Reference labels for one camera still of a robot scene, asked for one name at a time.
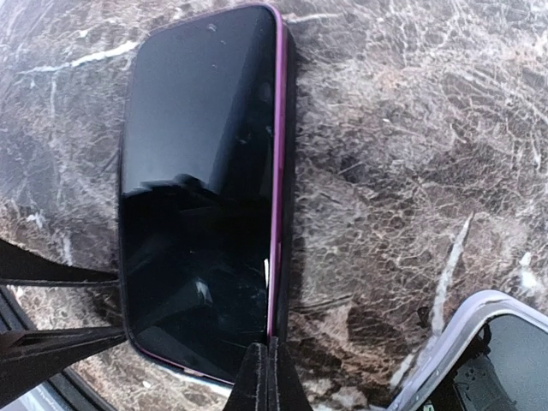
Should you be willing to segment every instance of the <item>brown marble countertop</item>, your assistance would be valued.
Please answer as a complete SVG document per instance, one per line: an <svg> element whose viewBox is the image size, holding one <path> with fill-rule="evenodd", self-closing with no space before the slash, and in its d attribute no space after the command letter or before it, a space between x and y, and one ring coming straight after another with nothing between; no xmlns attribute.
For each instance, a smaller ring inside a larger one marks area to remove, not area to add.
<svg viewBox="0 0 548 411"><path fill-rule="evenodd" d="M132 58L153 28L233 3L0 0L2 238L116 269ZM548 313L548 6L273 3L299 52L290 347L317 410L385 407L473 292ZM119 321L115 290L14 291L42 328ZM75 368L121 410L225 401L127 345Z"/></svg>

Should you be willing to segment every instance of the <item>black phone screen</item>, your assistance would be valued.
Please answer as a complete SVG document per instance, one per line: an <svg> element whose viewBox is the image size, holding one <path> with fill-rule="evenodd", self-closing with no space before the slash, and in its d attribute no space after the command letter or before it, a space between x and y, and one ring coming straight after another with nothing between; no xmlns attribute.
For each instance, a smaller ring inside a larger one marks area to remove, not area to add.
<svg viewBox="0 0 548 411"><path fill-rule="evenodd" d="M276 36L261 6L152 35L134 62L122 143L130 337L228 382L266 339Z"/></svg>

